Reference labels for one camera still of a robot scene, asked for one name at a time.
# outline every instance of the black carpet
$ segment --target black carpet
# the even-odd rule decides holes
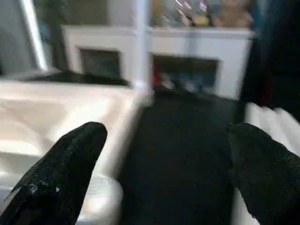
[[[226,127],[243,107],[221,98],[156,97],[119,177],[122,225],[229,225],[233,186]]]

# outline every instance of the white cabinet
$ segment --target white cabinet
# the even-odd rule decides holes
[[[218,60],[214,94],[239,99],[253,32],[250,30],[148,29],[149,54]],[[138,35],[134,29],[116,27],[64,26],[69,67],[84,72],[80,49],[120,52],[121,76],[138,90],[152,88],[152,73],[136,72]]]

